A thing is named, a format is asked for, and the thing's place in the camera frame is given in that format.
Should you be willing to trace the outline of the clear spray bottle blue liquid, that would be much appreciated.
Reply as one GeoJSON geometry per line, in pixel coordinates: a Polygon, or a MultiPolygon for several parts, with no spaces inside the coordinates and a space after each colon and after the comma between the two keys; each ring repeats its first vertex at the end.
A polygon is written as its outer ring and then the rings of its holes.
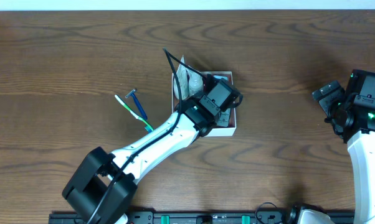
{"type": "Polygon", "coordinates": [[[204,83],[202,77],[188,68],[186,69],[186,71],[188,77],[189,96],[193,96],[196,93],[203,91],[204,83]]]}

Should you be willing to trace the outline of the white cream tube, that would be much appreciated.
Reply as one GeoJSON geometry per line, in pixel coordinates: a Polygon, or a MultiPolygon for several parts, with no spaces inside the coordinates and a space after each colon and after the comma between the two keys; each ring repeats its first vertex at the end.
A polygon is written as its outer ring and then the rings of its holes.
{"type": "MultiPolygon", "coordinates": [[[[179,64],[176,70],[176,76],[179,80],[179,86],[181,89],[182,100],[189,97],[189,87],[188,87],[188,70],[184,65],[179,64]]],[[[175,78],[173,79],[174,95],[179,99],[179,91],[175,78]]]]}

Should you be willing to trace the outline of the blue disposable razor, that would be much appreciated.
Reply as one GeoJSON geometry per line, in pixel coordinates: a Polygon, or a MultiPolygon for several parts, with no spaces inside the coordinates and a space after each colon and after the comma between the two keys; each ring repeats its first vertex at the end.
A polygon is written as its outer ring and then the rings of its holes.
{"type": "Polygon", "coordinates": [[[137,96],[135,95],[135,92],[137,91],[136,88],[132,89],[127,95],[125,95],[125,98],[133,98],[133,101],[138,109],[138,111],[140,112],[140,115],[141,117],[144,119],[144,120],[147,120],[148,119],[148,116],[146,114],[146,112],[144,111],[139,99],[137,98],[137,96]]]}

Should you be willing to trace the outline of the green white toothbrush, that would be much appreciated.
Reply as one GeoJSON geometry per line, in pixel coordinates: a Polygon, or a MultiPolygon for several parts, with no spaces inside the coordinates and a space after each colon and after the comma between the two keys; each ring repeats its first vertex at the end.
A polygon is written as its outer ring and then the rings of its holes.
{"type": "Polygon", "coordinates": [[[135,113],[118,95],[114,95],[114,97],[116,98],[117,102],[119,102],[119,104],[121,104],[135,119],[145,124],[145,129],[147,130],[147,132],[150,133],[154,130],[152,125],[150,125],[149,122],[147,122],[147,120],[145,120],[142,116],[135,113]]]}

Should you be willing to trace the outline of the green toothpaste tube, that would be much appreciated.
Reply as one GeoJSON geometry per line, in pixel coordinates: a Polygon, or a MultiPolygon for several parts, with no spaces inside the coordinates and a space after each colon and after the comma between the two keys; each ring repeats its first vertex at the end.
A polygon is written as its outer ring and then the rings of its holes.
{"type": "Polygon", "coordinates": [[[219,119],[217,121],[217,125],[221,127],[227,128],[229,126],[229,120],[230,120],[230,108],[227,108],[225,111],[221,111],[219,113],[219,119]]]}

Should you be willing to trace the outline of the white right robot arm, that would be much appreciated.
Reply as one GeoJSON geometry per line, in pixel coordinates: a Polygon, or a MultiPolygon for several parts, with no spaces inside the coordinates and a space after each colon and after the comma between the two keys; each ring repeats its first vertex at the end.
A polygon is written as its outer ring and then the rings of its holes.
{"type": "Polygon", "coordinates": [[[346,88],[333,81],[312,93],[325,122],[347,145],[355,223],[375,223],[375,73],[354,69],[346,88]]]}

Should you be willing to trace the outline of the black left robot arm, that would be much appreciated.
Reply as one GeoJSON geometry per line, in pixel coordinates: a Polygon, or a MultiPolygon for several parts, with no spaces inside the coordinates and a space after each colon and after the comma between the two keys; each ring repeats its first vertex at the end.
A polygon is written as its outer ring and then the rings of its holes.
{"type": "Polygon", "coordinates": [[[85,156],[62,191],[82,223],[126,223],[139,181],[174,152],[207,136],[222,112],[242,102],[242,93],[223,78],[208,75],[205,86],[138,141],[110,153],[97,147],[85,156]]]}

